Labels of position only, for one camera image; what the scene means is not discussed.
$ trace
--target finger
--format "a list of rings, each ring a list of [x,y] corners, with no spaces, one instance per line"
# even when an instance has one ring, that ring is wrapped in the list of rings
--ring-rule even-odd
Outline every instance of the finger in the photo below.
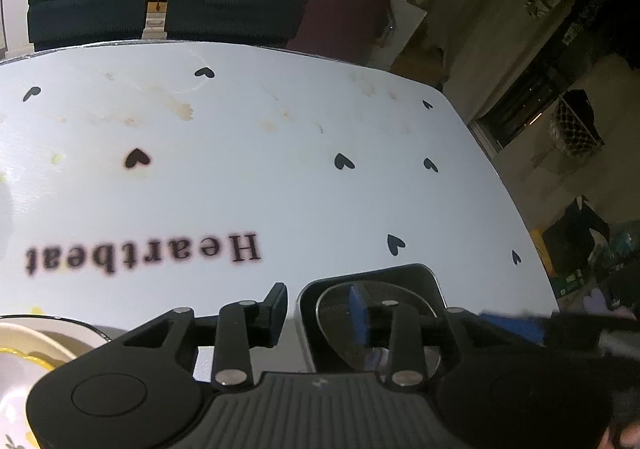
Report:
[[[598,445],[598,449],[613,449],[613,445],[609,440],[609,429],[604,432],[600,445]]]
[[[640,423],[636,422],[625,427],[620,435],[620,445],[624,447],[640,445]]]

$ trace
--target stain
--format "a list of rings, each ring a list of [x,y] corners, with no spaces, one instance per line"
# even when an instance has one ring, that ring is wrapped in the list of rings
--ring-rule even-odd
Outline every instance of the stain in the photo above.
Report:
[[[172,101],[166,105],[166,108],[180,117],[183,121],[193,120],[193,108],[191,108],[191,105],[188,105],[187,103]]]
[[[150,90],[156,94],[161,94],[164,100],[160,100],[162,106],[168,109],[171,113],[177,115],[183,121],[191,121],[193,119],[193,108],[187,103],[181,103],[178,99],[173,97],[170,93],[161,89],[158,86],[151,86]]]
[[[99,124],[102,124],[103,122],[108,122],[108,121],[121,122],[122,124],[125,124],[130,128],[139,128],[143,124],[143,122],[137,121],[133,117],[123,118],[123,116],[118,116],[115,114],[110,114],[110,115],[93,114],[93,115],[89,115],[87,120],[91,124],[94,124],[96,126],[98,126]]]
[[[66,119],[62,115],[57,114],[45,114],[46,117],[50,117],[58,122],[66,122]]]
[[[367,79],[364,74],[360,74],[360,81],[362,82],[362,93],[367,97],[377,93],[375,84],[370,79]]]
[[[260,86],[264,88],[265,92],[267,92],[271,97],[273,97],[273,100],[275,101],[280,100],[280,98],[275,93],[273,93],[270,89],[268,89],[264,84],[260,83]]]
[[[278,130],[278,127],[268,120],[260,121],[258,124],[260,124],[260,127],[268,134],[274,134]]]
[[[34,447],[40,447],[38,445],[38,441],[36,440],[36,436],[33,434],[33,431],[25,433],[24,437],[26,438],[27,442],[29,442]]]

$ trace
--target blue object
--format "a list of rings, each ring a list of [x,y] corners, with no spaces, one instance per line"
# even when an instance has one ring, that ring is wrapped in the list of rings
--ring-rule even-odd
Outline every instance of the blue object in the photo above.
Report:
[[[362,293],[362,285],[352,285],[349,291],[349,312],[353,324],[353,336],[360,346],[369,343],[369,311],[367,310],[367,296]]]
[[[487,313],[482,313],[479,317],[532,343],[541,345],[545,340],[545,331],[536,318],[507,317]]]

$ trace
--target heart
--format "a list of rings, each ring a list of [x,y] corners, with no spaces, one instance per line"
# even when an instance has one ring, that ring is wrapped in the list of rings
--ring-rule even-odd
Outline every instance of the heart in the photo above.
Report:
[[[42,92],[42,90],[40,89],[39,86],[32,86],[31,88],[29,88],[27,93],[25,93],[24,97],[22,98],[22,102],[23,103],[27,102],[27,99],[29,97],[31,97],[32,95],[38,95],[40,92]]]
[[[349,169],[353,169],[356,167],[356,165],[347,157],[345,157],[342,153],[338,153],[335,156],[334,164],[335,164],[335,167],[338,169],[342,169],[344,168],[344,166],[347,166],[347,168]]]
[[[151,162],[151,159],[145,152],[136,148],[131,153],[129,153],[129,155],[127,155],[127,158],[124,161],[124,166],[127,169],[131,169],[138,162],[146,166],[147,164],[149,164],[149,162]]]
[[[201,75],[206,75],[209,79],[211,79],[212,77],[216,76],[213,73],[213,70],[211,68],[209,68],[208,66],[205,66],[203,68],[200,68],[199,70],[196,70],[196,73],[194,75],[196,77],[200,77]]]
[[[404,241],[400,238],[396,238],[392,235],[386,235],[386,244],[389,247],[389,252],[393,255],[398,255],[398,247],[404,249],[406,247]]]
[[[438,172],[438,168],[436,167],[436,165],[431,160],[429,160],[428,158],[424,159],[423,164],[424,164],[425,168],[433,169],[433,171],[435,171],[436,173]]]
[[[607,308],[607,301],[602,291],[596,287],[591,290],[589,295],[582,298],[582,306],[590,314],[610,315],[611,312]]]

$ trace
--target white plate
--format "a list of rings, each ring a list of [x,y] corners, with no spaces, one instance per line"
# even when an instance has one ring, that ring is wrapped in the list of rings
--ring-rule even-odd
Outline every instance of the white plate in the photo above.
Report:
[[[80,321],[46,315],[5,315],[0,323],[26,326],[55,340],[76,357],[102,346],[110,339],[103,332]]]
[[[0,437],[8,449],[37,447],[25,403],[33,385],[49,370],[12,353],[0,353]]]
[[[76,358],[70,350],[45,334],[14,323],[0,324],[0,349],[3,348],[11,348],[25,355],[33,355],[55,367]]]
[[[52,367],[76,356],[46,335],[9,322],[0,323],[0,349],[20,352],[0,352],[0,437],[8,449],[37,447],[25,410],[29,392]]]

